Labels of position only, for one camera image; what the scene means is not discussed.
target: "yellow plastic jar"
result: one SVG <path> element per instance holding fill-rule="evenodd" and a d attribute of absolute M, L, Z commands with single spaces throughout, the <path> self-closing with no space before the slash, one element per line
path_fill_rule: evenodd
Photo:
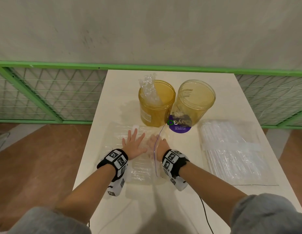
<path fill-rule="evenodd" d="M 140 117 L 142 122 L 147 126 L 160 127 L 165 125 L 172 111 L 172 105 L 175 102 L 176 93 L 174 88 L 163 80 L 154 81 L 155 89 L 161 98 L 162 106 L 148 105 L 141 97 L 141 89 L 138 92 L 140 102 Z"/>
<path fill-rule="evenodd" d="M 182 121 L 183 126 L 193 126 L 213 106 L 215 99 L 210 85 L 197 79 L 187 80 L 178 89 L 172 116 L 177 123 Z"/>

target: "plastic bag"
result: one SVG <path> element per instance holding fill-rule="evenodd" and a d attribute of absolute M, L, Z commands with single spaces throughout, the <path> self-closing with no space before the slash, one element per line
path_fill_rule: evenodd
<path fill-rule="evenodd" d="M 165 138 L 169 142 L 169 127 L 168 125 L 157 127 L 147 126 L 121 126 L 113 125 L 110 126 L 109 130 L 113 132 L 106 134 L 103 141 L 102 147 L 99 151 L 99 158 L 95 165 L 108 154 L 112 149 L 122 148 L 122 138 L 127 139 L 128 130 L 132 133 L 134 129 L 138 129 L 137 137 L 145 133 L 145 138 L 142 140 L 140 147 L 147 148 L 148 151 L 141 154 L 139 157 L 128 161 L 128 166 L 125 171 L 125 181 L 138 184 L 153 184 L 157 180 L 163 177 L 163 168 L 159 161 L 156 160 L 155 148 L 150 149 L 147 145 L 148 138 L 154 134 L 160 134 L 161 138 Z"/>
<path fill-rule="evenodd" d="M 231 185 L 277 185 L 252 123 L 205 120 L 198 130 L 212 174 Z"/>
<path fill-rule="evenodd" d="M 143 80 L 139 80 L 140 88 L 142 91 L 141 96 L 149 105 L 162 106 L 163 102 L 154 86 L 155 76 L 156 74 L 153 73 L 150 75 L 145 75 Z"/>

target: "white table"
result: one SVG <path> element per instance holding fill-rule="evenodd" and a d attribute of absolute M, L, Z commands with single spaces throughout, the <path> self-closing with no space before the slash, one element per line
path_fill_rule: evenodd
<path fill-rule="evenodd" d="M 94 170 L 104 132 L 109 123 L 143 125 L 139 115 L 138 79 L 149 71 L 109 70 L 74 188 Z M 216 102 L 205 119 L 235 119 L 257 125 L 266 160 L 279 186 L 239 186 L 247 194 L 274 193 L 289 199 L 299 212 L 302 208 L 274 155 L 234 74 L 156 72 L 157 79 L 169 82 L 178 91 L 188 79 L 207 82 L 216 92 Z M 196 126 L 184 134 L 171 132 L 170 146 L 185 153 L 191 162 L 204 168 Z M 207 216 L 214 233 L 230 229 L 207 205 Z M 188 186 L 182 192 L 170 183 L 157 186 L 126 184 L 118 197 L 102 199 L 91 218 L 92 233 L 210 233 L 198 195 Z"/>

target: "gray sleeve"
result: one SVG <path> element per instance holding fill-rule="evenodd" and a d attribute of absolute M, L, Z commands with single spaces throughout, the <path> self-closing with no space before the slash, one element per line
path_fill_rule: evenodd
<path fill-rule="evenodd" d="M 273 194 L 250 195 L 236 204 L 231 233 L 302 233 L 302 213 L 285 197 Z"/>
<path fill-rule="evenodd" d="M 83 223 L 52 210 L 35 207 L 27 211 L 7 234 L 91 234 Z"/>

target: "purple sticker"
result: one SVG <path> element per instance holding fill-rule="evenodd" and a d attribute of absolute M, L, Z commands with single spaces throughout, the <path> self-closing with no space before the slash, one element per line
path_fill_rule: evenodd
<path fill-rule="evenodd" d="M 188 115 L 184 115 L 180 118 L 173 118 L 173 116 L 170 115 L 167 124 L 169 125 L 169 128 L 176 133 L 186 133 L 191 129 L 191 126 L 186 125 L 187 123 L 191 124 L 189 123 L 189 120 L 190 117 Z"/>

